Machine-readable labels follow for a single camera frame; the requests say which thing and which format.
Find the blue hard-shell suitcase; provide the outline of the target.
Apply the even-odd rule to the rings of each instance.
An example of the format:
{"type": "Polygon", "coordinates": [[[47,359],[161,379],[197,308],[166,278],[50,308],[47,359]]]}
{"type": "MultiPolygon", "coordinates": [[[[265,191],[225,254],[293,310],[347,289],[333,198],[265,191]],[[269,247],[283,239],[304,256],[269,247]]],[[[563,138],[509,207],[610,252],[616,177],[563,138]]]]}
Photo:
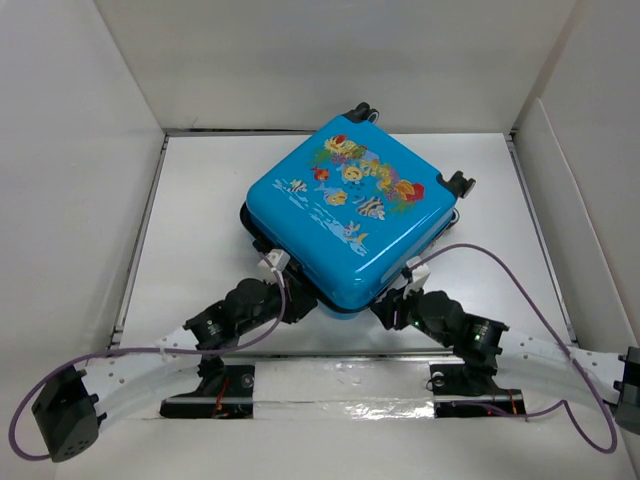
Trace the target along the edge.
{"type": "Polygon", "coordinates": [[[282,249],[289,275],[337,315],[369,307],[407,260],[458,219],[476,182],[440,170],[380,129],[362,102],[258,179],[240,218],[260,251],[282,249]]]}

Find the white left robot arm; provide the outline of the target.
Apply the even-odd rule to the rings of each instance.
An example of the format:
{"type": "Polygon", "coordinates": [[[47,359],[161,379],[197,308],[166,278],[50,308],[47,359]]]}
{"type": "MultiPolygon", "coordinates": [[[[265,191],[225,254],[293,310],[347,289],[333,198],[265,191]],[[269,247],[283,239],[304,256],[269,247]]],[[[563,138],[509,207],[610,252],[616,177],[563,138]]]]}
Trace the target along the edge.
{"type": "Polygon", "coordinates": [[[224,299],[150,347],[123,348],[85,367],[73,363],[44,381],[31,411],[48,459],[65,462],[137,408],[194,389],[212,396],[222,387],[222,355],[266,324],[295,323],[317,305],[293,281],[244,279],[224,299]]]}

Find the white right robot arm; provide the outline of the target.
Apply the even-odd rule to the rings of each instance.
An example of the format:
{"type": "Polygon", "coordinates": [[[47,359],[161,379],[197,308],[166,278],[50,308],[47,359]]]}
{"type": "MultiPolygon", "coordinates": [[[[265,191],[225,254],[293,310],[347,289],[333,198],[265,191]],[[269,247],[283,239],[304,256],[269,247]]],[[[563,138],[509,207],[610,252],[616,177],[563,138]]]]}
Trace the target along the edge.
{"type": "Polygon", "coordinates": [[[387,330],[413,327],[460,359],[433,368],[437,395],[466,399],[534,390],[606,407],[623,430],[639,431],[639,350],[601,353],[546,341],[467,313],[443,291],[389,291],[371,307],[387,330]]]}

